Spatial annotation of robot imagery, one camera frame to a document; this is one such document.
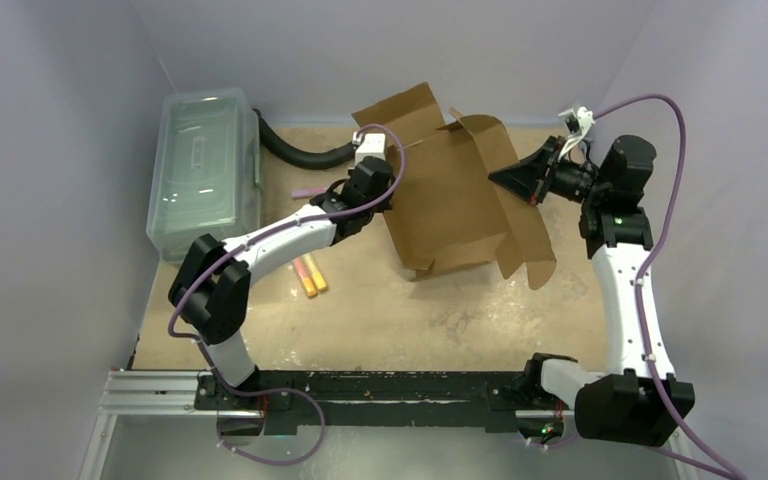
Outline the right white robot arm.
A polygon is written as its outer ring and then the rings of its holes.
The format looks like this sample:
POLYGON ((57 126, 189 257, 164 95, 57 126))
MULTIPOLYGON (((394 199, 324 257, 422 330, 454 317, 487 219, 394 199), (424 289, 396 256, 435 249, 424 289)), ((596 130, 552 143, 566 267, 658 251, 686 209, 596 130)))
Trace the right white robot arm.
POLYGON ((555 194, 581 207, 579 233, 597 275, 608 334, 607 370, 586 371, 577 360, 536 353, 508 393, 544 407, 557 399, 572 408, 586 439, 661 447, 695 404, 692 384, 676 379, 653 307, 651 225, 640 202, 654 170, 655 147, 622 135, 600 165, 575 163, 564 141, 549 137, 528 157, 488 178, 531 206, 555 194))

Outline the brown cardboard box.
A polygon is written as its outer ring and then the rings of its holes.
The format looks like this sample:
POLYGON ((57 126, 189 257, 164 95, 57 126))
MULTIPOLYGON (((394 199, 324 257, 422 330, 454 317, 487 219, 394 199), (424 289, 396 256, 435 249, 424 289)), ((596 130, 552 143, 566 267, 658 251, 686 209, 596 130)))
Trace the brown cardboard box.
POLYGON ((427 83, 352 117, 387 127, 404 146, 387 152, 406 172, 384 219, 415 280, 494 263, 505 279, 524 268, 533 290, 548 283, 557 260, 540 211, 489 178, 518 161, 501 120, 457 113, 447 122, 427 83))

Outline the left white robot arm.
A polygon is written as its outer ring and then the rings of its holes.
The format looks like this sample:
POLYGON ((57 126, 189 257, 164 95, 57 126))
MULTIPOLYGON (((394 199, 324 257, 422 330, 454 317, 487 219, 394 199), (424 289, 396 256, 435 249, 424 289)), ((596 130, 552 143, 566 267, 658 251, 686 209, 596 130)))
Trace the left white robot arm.
POLYGON ((360 232, 390 209, 403 176, 403 169, 367 156, 284 219, 224 240, 205 234, 191 244, 168 292, 170 322, 192 328, 189 336, 222 378, 219 395, 232 408, 247 408, 258 395, 258 368, 241 334, 251 288, 290 261, 360 232))

